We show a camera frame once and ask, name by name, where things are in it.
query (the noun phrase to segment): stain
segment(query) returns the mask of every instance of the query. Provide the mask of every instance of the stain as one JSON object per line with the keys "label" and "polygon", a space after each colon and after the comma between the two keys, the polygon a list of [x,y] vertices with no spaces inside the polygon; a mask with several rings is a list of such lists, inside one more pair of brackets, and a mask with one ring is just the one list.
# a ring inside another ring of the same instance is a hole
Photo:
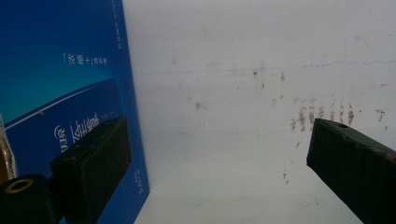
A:
{"label": "stain", "polygon": [[318,116],[319,116],[320,119],[324,119],[324,117],[325,117],[324,106],[321,106],[321,107],[319,108]]}
{"label": "stain", "polygon": [[296,129],[296,120],[295,120],[295,119],[292,119],[292,120],[291,120],[290,126],[291,126],[291,130],[292,130],[292,131],[294,131],[294,130]]}
{"label": "stain", "polygon": [[347,123],[350,125],[354,118],[355,115],[353,114],[353,111],[349,110],[349,112],[347,113]]}
{"label": "stain", "polygon": [[378,122],[381,122],[382,118],[384,118],[385,111],[383,111],[381,109],[377,109],[376,112],[379,113],[379,121]]}
{"label": "stain", "polygon": [[201,104],[201,103],[196,103],[195,104],[195,109],[200,110],[200,109],[207,109],[207,106]]}
{"label": "stain", "polygon": [[305,113],[304,113],[305,110],[306,110],[306,107],[302,106],[300,109],[300,112],[299,112],[298,121],[300,121],[300,124],[301,124],[301,132],[305,132]]}
{"label": "stain", "polygon": [[344,111],[340,111],[340,123],[344,123],[343,115],[344,115]]}
{"label": "stain", "polygon": [[314,112],[310,111],[310,112],[309,112],[309,123],[310,123],[310,124],[314,124],[314,120],[315,120]]}
{"label": "stain", "polygon": [[310,123],[311,125],[314,124],[314,120],[315,120],[314,111],[315,111],[315,107],[312,106],[312,105],[309,106],[309,115],[308,115],[308,117],[309,117],[309,123]]}
{"label": "stain", "polygon": [[276,102],[277,102],[277,99],[273,99],[273,107],[275,107],[275,105],[276,105]]}
{"label": "stain", "polygon": [[330,111],[330,120],[334,121],[335,113],[334,111]]}

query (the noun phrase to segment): white wall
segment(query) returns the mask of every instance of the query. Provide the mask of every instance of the white wall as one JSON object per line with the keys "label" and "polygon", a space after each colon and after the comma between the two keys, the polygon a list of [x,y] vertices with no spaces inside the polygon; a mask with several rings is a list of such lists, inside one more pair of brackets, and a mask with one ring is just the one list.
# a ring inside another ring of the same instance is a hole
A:
{"label": "white wall", "polygon": [[312,118],[396,148],[396,1],[124,0],[151,194],[136,223],[360,223]]}

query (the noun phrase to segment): black plastic object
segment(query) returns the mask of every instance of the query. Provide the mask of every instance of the black plastic object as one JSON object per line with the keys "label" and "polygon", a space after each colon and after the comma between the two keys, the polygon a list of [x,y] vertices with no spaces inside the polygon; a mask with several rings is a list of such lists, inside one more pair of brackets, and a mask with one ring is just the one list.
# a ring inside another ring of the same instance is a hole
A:
{"label": "black plastic object", "polygon": [[132,162],[126,118],[105,121],[50,163],[0,188],[0,223],[95,223]]}
{"label": "black plastic object", "polygon": [[126,118],[99,126],[50,163],[67,222],[96,222],[132,161]]}
{"label": "black plastic object", "polygon": [[0,188],[0,223],[57,223],[43,175],[24,175]]}
{"label": "black plastic object", "polygon": [[358,131],[315,119],[307,165],[363,223],[396,223],[396,152]]}

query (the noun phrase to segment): blue box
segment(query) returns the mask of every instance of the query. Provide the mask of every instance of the blue box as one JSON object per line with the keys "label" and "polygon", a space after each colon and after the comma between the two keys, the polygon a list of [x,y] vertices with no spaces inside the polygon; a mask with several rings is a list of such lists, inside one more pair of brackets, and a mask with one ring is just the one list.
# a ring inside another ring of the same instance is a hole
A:
{"label": "blue box", "polygon": [[132,223],[149,195],[121,0],[5,0],[0,114],[19,175],[99,122],[125,116],[134,160],[98,223]]}

